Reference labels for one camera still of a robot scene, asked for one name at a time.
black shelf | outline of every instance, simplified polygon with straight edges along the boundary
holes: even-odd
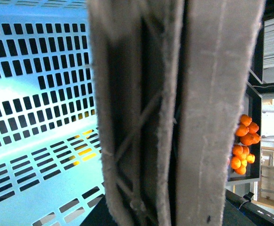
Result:
[[[248,98],[248,106],[244,106],[248,110],[248,115],[253,119],[253,122],[259,125],[260,129],[257,132],[261,135],[261,104],[262,97],[256,91],[254,87],[248,82],[246,89],[246,98]],[[253,164],[248,164],[246,167],[245,175],[236,174],[231,167],[228,167],[228,182],[227,186],[251,183],[260,180],[260,155],[261,155],[261,142],[255,145],[249,146],[250,152],[255,155],[255,162]]]

orange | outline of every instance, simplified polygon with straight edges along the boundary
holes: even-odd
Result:
[[[240,145],[234,145],[234,146],[233,146],[232,154],[234,154],[234,155],[240,155],[240,154],[242,154],[242,153],[243,153],[243,148],[242,148],[242,146],[240,146]]]
[[[233,157],[231,160],[231,168],[238,169],[241,166],[241,161],[237,157]]]
[[[248,133],[247,135],[240,137],[240,142],[244,145],[250,146],[253,144],[254,137],[252,134]]]
[[[69,157],[69,160],[73,160],[73,159],[75,159],[75,156],[74,156],[74,155],[72,155],[72,156]],[[79,164],[79,161],[75,161],[75,162],[73,162],[72,164],[73,164],[74,166],[77,166],[77,165]]]
[[[246,167],[248,165],[248,162],[245,159],[243,159],[241,160],[241,165]]]
[[[235,132],[235,135],[238,137],[243,137],[245,136],[248,132],[250,131],[249,128],[247,128],[245,125],[240,124],[238,129]]]
[[[87,135],[87,134],[90,134],[90,133],[92,133],[92,132],[93,132],[93,130],[90,129],[90,130],[88,130],[87,132],[84,132],[84,133],[82,133],[82,134],[83,134],[83,135]]]
[[[248,128],[249,128],[249,133],[251,133],[251,134],[257,133],[257,131],[259,130],[259,126],[256,123],[254,123],[253,121],[248,126]]]
[[[238,169],[235,169],[235,172],[239,175],[244,175],[246,173],[246,167],[245,166],[241,166]]]
[[[250,149],[248,146],[242,146],[242,148],[243,148],[243,153],[245,153],[246,155],[250,153]]]
[[[236,157],[237,157],[238,159],[240,159],[240,160],[244,160],[244,159],[246,159],[247,154],[246,154],[246,153],[242,153],[242,154],[236,155]]]
[[[250,164],[253,164],[255,162],[255,156],[253,154],[251,155],[251,161],[249,161]]]
[[[248,163],[250,163],[252,161],[252,154],[249,154],[247,157],[246,157],[246,161],[248,161]]]
[[[253,135],[253,137],[254,137],[254,139],[253,139],[253,144],[259,143],[260,140],[261,140],[261,137],[259,136],[259,134],[254,133],[254,134],[252,134],[252,135]]]
[[[239,120],[243,125],[245,126],[249,126],[251,121],[252,121],[252,118],[247,116],[246,114],[243,114],[241,117],[240,117],[240,120]]]

black metal frame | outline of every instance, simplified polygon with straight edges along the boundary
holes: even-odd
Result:
[[[109,213],[105,196],[101,198],[80,226],[117,226]]]
[[[249,82],[255,85],[263,83],[263,51],[264,51],[264,22],[257,36],[255,51],[252,58]]]
[[[255,88],[260,94],[274,93],[274,83],[260,84]]]
[[[227,190],[226,200],[228,200],[232,205],[234,205],[254,224],[258,226],[274,226],[274,214],[251,203],[251,200],[248,199],[246,195],[244,197],[240,197],[235,193]]]
[[[251,84],[248,83],[246,94],[249,96],[249,116],[252,117],[253,121],[257,123],[261,127],[261,104],[262,104],[262,96],[252,87]],[[239,176],[231,174],[231,169],[229,169],[228,175],[228,182],[227,185],[234,185],[234,184],[244,184],[250,183],[254,181],[258,181],[260,179],[260,153],[261,153],[261,144],[260,142],[255,145],[249,146],[250,151],[252,154],[255,155],[256,161],[253,164],[248,164],[247,166],[247,173],[245,176]]]

blue plastic crate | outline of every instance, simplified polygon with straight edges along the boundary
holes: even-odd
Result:
[[[79,225],[104,194],[84,0],[0,0],[0,225]]]

